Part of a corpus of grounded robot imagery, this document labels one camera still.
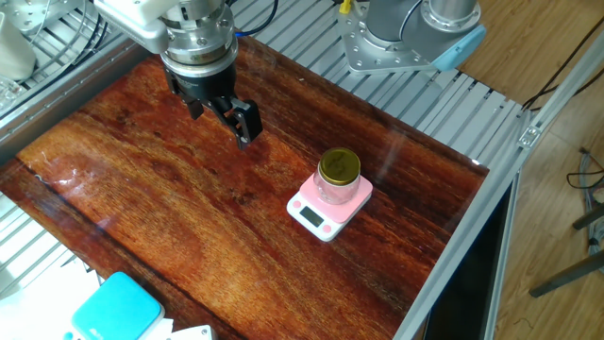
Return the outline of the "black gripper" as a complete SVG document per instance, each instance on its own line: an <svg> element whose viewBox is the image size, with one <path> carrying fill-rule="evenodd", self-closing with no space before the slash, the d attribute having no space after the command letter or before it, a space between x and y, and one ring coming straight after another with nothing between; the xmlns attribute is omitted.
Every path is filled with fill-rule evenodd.
<svg viewBox="0 0 604 340"><path fill-rule="evenodd" d="M168 87L181 95L192 119L204 113L203 104L234 134L240 150L246 149L263 131L258 105L253 100L240 100L235 94L236 66L232 62L211 76L185 76L163 65Z"/></svg>

